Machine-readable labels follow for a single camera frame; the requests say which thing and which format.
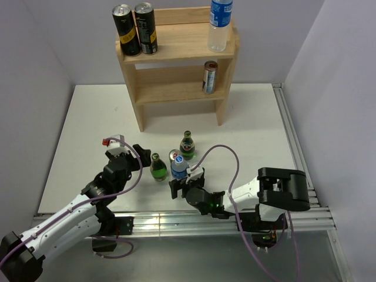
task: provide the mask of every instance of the white table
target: white table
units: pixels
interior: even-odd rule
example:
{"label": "white table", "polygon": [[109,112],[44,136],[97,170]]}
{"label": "white table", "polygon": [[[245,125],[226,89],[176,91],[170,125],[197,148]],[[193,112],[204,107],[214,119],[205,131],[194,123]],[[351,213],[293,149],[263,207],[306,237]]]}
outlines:
{"label": "white table", "polygon": [[[217,126],[210,102],[148,107],[145,112],[152,116],[146,118],[146,129],[140,133],[125,85],[76,86],[38,212],[54,213],[79,194],[108,162],[102,139],[116,134],[124,135],[131,145],[138,143],[144,149],[158,152],[167,166],[168,152],[179,148],[185,130],[192,132],[196,160],[211,146],[226,144],[240,159],[235,187],[252,180],[263,166],[294,169],[269,84],[232,84],[222,126]],[[235,172],[235,159],[230,152],[215,149],[203,167],[208,191],[228,189]],[[135,181],[137,174],[133,173],[126,187]],[[194,210],[180,196],[172,200],[167,180],[156,182],[149,168],[144,169],[134,190],[118,197],[109,207],[114,212]]]}

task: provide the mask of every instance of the white wall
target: white wall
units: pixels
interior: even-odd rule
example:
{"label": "white wall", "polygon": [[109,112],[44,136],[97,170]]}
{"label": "white wall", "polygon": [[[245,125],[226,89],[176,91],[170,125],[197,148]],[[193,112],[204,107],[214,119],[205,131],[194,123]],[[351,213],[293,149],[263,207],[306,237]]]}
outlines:
{"label": "white wall", "polygon": [[21,0],[0,9],[0,238],[29,228],[72,85]]}
{"label": "white wall", "polygon": [[[111,10],[117,0],[24,0],[75,84],[124,83]],[[128,0],[131,7],[139,0]],[[235,82],[283,82],[324,0],[234,0],[241,36]],[[155,8],[210,0],[155,0]]]}
{"label": "white wall", "polygon": [[356,281],[375,281],[376,2],[326,0],[285,94]]}

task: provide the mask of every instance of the blue label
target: blue label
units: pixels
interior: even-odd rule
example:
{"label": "blue label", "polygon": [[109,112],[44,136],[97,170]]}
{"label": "blue label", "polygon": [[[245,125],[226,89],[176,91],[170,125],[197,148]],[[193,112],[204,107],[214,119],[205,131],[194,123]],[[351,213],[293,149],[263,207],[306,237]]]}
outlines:
{"label": "blue label", "polygon": [[182,172],[177,172],[171,167],[171,174],[173,177],[176,179],[183,179],[184,177],[187,176],[187,170],[184,169]]}
{"label": "blue label", "polygon": [[227,26],[231,20],[233,1],[229,4],[219,4],[211,0],[210,23],[218,28]]}

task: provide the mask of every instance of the wooden shelf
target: wooden shelf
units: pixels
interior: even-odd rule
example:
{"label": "wooden shelf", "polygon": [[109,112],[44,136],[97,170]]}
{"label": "wooden shelf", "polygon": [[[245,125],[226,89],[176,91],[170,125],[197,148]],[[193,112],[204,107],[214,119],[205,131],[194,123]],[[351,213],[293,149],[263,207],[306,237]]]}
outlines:
{"label": "wooden shelf", "polygon": [[[226,49],[219,53],[208,50],[209,15],[210,7],[155,9],[158,52],[154,55],[124,56],[117,37],[117,58],[141,132],[144,105],[150,103],[213,100],[218,125],[223,123],[240,39],[231,20]],[[136,69],[138,63],[198,59],[217,59],[216,90],[212,94],[202,91],[204,66]]]}
{"label": "wooden shelf", "polygon": [[139,69],[136,71],[136,104],[220,100],[226,97],[222,83],[216,91],[202,91],[202,66]]}
{"label": "wooden shelf", "polygon": [[198,59],[232,58],[235,42],[228,41],[223,52],[212,52],[207,48],[209,23],[187,23],[181,25],[157,25],[158,52],[154,55],[141,53],[135,57],[124,57],[124,63],[157,63]]}

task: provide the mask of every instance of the yellow label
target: yellow label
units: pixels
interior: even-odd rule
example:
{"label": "yellow label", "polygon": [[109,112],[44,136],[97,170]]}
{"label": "yellow label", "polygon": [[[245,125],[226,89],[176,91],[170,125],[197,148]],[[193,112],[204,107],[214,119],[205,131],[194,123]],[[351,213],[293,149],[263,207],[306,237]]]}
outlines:
{"label": "yellow label", "polygon": [[153,43],[157,39],[157,30],[153,32],[153,34],[150,36],[150,42]]}
{"label": "yellow label", "polygon": [[128,32],[126,35],[120,36],[120,42],[123,44],[128,43],[129,41],[133,39],[133,37],[135,37],[135,35],[136,35],[136,28],[133,27],[132,30]]}

